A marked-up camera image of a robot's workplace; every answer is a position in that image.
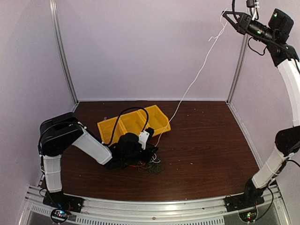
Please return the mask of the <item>yellow three-compartment bin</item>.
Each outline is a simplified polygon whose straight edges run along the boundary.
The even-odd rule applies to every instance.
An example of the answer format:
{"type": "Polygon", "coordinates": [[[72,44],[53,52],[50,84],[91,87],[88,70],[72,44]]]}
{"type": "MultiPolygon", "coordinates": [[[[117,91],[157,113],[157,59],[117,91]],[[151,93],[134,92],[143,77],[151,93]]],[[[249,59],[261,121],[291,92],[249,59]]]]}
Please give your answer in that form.
{"type": "Polygon", "coordinates": [[[101,139],[104,143],[117,143],[126,133],[139,135],[143,129],[153,128],[154,136],[171,130],[169,119],[157,105],[146,107],[148,118],[144,110],[135,110],[97,123],[101,139]]]}

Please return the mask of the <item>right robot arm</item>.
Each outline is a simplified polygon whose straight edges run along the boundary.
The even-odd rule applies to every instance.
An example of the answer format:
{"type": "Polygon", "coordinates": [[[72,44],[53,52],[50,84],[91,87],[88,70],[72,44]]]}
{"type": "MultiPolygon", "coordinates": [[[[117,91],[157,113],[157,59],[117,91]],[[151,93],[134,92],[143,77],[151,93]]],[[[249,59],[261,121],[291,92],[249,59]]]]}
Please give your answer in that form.
{"type": "Polygon", "coordinates": [[[284,80],[292,109],[293,127],[276,134],[271,155],[245,185],[240,203],[250,207],[280,174],[288,159],[300,150],[300,59],[294,47],[287,44],[294,21],[283,11],[274,9],[268,25],[260,23],[247,13],[235,10],[224,11],[222,16],[239,34],[248,34],[266,45],[274,66],[284,80]]]}

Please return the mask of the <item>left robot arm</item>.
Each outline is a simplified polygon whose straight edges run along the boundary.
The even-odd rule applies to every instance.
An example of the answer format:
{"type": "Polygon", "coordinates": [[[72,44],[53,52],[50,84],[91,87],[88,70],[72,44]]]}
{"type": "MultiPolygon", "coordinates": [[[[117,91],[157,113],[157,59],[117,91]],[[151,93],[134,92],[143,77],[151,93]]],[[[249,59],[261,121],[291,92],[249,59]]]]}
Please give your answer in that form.
{"type": "Polygon", "coordinates": [[[157,146],[148,143],[153,134],[154,129],[143,128],[139,135],[125,133],[116,143],[104,143],[72,112],[44,121],[40,125],[38,152],[50,202],[57,208],[65,207],[68,202],[62,194],[60,162],[70,146],[79,148],[106,169],[117,169],[136,162],[149,163],[158,151],[157,146]]]}

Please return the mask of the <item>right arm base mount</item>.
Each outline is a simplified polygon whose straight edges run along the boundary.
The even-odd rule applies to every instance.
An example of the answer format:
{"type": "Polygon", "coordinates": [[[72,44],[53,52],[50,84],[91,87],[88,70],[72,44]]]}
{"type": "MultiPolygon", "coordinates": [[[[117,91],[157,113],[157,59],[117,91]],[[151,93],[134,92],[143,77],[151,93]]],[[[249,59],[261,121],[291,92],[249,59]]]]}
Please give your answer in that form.
{"type": "Polygon", "coordinates": [[[258,197],[257,200],[246,200],[244,194],[227,195],[224,198],[224,203],[227,212],[237,211],[240,220],[244,223],[255,222],[258,218],[258,205],[264,203],[263,197],[258,197]]]}

